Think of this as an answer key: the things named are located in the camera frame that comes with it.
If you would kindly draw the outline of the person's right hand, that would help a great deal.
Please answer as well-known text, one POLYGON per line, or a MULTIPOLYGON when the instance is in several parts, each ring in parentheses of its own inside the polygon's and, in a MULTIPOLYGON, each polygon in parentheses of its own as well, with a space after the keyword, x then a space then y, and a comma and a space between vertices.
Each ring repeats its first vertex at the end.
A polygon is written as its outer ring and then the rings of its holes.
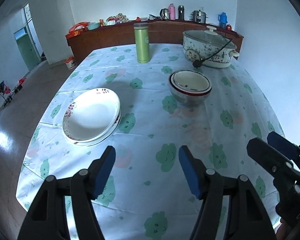
POLYGON ((289 226, 283 218, 280 219, 280 226, 277 228, 275 235, 277 240, 285 240, 289 235, 289 226))

